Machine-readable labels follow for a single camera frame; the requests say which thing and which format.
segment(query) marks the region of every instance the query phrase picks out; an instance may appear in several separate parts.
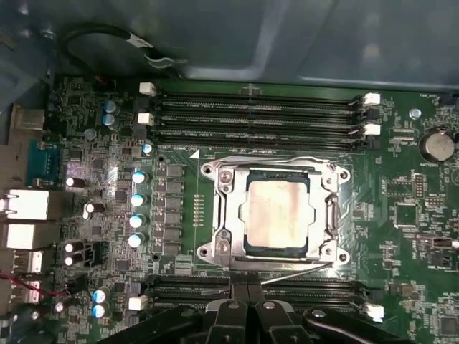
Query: green circuit board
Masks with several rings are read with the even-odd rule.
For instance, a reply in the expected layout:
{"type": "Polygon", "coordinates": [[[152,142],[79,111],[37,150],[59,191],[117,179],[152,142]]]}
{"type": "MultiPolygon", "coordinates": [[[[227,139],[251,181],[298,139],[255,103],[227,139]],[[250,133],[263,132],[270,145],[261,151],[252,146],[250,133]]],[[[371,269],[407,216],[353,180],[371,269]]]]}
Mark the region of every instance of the green circuit board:
{"type": "MultiPolygon", "coordinates": [[[[256,85],[230,82],[155,81],[164,92],[211,92],[239,95],[258,94],[352,99],[368,90],[256,85]]],[[[456,239],[459,231],[459,160],[457,153],[444,163],[426,161],[419,143],[431,128],[456,132],[459,114],[451,107],[440,107],[438,96],[416,92],[381,91],[379,147],[356,152],[323,152],[320,149],[283,150],[231,146],[152,144],[145,155],[133,133],[136,122],[138,81],[121,80],[113,90],[95,90],[90,81],[79,77],[60,77],[55,92],[62,98],[59,112],[47,114],[48,140],[61,149],[61,174],[83,178],[87,186],[76,191],[74,216],[63,225],[64,240],[83,238],[109,243],[106,262],[90,271],[63,267],[57,280],[64,282],[77,273],[88,273],[89,292],[105,285],[124,284],[112,292],[110,309],[122,314],[122,320],[91,316],[89,297],[61,315],[53,315],[58,343],[94,343],[132,325],[126,309],[129,293],[149,275],[220,276],[227,272],[200,260],[196,248],[212,237],[213,182],[199,169],[209,161],[226,156],[293,157],[313,156],[330,159],[351,171],[351,180],[339,193],[340,245],[351,254],[351,261],[336,269],[327,269],[316,277],[358,280],[384,293],[380,302],[385,309],[384,323],[378,326],[416,340],[419,343],[456,343],[459,341],[459,262],[451,248],[428,249],[421,245],[420,234],[456,239]],[[114,100],[121,108],[120,125],[110,130],[102,124],[102,106],[114,100]],[[412,119],[410,110],[421,110],[412,119]],[[94,128],[97,137],[87,140],[84,131],[94,128]],[[174,169],[169,174],[168,168],[174,169]],[[149,175],[147,183],[133,185],[134,171],[149,175]],[[173,187],[174,196],[165,196],[163,188],[173,187]],[[134,193],[148,197],[146,205],[136,209],[130,204],[134,193]],[[179,199],[172,215],[164,202],[179,199]],[[90,220],[82,218],[88,201],[101,201],[105,212],[90,220]],[[133,233],[128,219],[143,214],[148,224],[141,227],[147,242],[136,250],[127,245],[133,233]],[[161,240],[168,221],[179,231],[179,238],[167,245],[161,240]]],[[[278,272],[264,272],[274,277],[278,272]]]]}

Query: red wire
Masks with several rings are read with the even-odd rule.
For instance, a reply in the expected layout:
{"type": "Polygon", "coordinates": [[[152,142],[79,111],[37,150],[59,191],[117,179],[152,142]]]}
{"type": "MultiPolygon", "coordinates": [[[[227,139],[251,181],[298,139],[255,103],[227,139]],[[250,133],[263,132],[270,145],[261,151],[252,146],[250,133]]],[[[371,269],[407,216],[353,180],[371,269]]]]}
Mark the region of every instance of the red wire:
{"type": "Polygon", "coordinates": [[[38,292],[40,295],[63,296],[67,294],[67,292],[53,292],[53,291],[50,292],[47,290],[43,290],[43,289],[34,287],[33,285],[28,285],[26,282],[21,281],[20,279],[17,279],[13,276],[9,276],[7,274],[0,274],[0,279],[9,280],[13,285],[24,287],[28,290],[34,290],[35,292],[38,292]]]}

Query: motherboard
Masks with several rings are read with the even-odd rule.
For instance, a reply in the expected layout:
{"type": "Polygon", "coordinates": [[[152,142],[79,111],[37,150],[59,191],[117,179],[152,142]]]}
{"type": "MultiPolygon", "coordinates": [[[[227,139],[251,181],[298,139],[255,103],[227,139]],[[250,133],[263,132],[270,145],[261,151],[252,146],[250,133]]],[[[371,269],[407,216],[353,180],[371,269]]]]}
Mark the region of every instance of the motherboard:
{"type": "Polygon", "coordinates": [[[324,268],[266,295],[296,312],[378,305],[389,332],[457,343],[456,100],[58,77],[27,170],[29,186],[74,194],[55,285],[87,283],[55,298],[57,342],[95,343],[175,305],[204,310],[233,271],[269,280],[313,262],[324,268]]]}

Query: integrated circuit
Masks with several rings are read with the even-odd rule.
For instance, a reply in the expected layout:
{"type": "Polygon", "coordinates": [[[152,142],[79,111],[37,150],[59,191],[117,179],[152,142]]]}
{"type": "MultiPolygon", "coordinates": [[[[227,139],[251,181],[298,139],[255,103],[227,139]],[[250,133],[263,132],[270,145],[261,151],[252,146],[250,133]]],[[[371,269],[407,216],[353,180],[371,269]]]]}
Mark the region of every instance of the integrated circuit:
{"type": "Polygon", "coordinates": [[[165,242],[177,242],[180,240],[180,229],[168,228],[164,230],[163,240],[165,242]]]}
{"type": "Polygon", "coordinates": [[[95,170],[102,170],[103,169],[103,166],[104,166],[104,160],[103,159],[94,159],[92,162],[91,162],[91,166],[95,169],[95,170]]]}
{"type": "Polygon", "coordinates": [[[102,235],[102,226],[93,226],[91,228],[91,234],[95,236],[101,236],[102,235]]]}
{"type": "Polygon", "coordinates": [[[181,194],[183,191],[183,183],[178,181],[168,181],[166,183],[166,193],[167,194],[181,194]]]}
{"type": "Polygon", "coordinates": [[[169,178],[178,178],[183,177],[184,175],[184,167],[183,166],[167,166],[167,173],[166,175],[169,178]]]}
{"type": "Polygon", "coordinates": [[[181,223],[181,214],[167,211],[164,214],[164,223],[166,225],[178,225],[181,223]]]}
{"type": "Polygon", "coordinates": [[[118,271],[128,271],[131,266],[131,262],[127,259],[118,260],[116,262],[116,269],[118,271]]]}
{"type": "Polygon", "coordinates": [[[398,203],[395,208],[395,225],[397,227],[413,227],[417,223],[416,204],[398,203]]]}
{"type": "Polygon", "coordinates": [[[182,199],[179,197],[166,197],[164,203],[166,210],[177,210],[181,208],[182,199]]]}
{"type": "Polygon", "coordinates": [[[115,201],[126,202],[128,200],[128,194],[126,191],[117,190],[115,191],[115,201]]]}

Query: cpu socket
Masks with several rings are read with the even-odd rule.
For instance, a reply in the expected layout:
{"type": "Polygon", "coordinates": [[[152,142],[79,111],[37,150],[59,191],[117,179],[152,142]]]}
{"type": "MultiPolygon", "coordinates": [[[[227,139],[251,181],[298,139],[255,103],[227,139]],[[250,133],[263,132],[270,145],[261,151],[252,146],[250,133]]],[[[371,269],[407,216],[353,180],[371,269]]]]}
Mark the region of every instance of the cpu socket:
{"type": "Polygon", "coordinates": [[[349,171],[313,157],[230,156],[205,163],[214,181],[212,241],[200,259],[235,270],[307,270],[349,261],[338,247],[339,185],[349,171]]]}

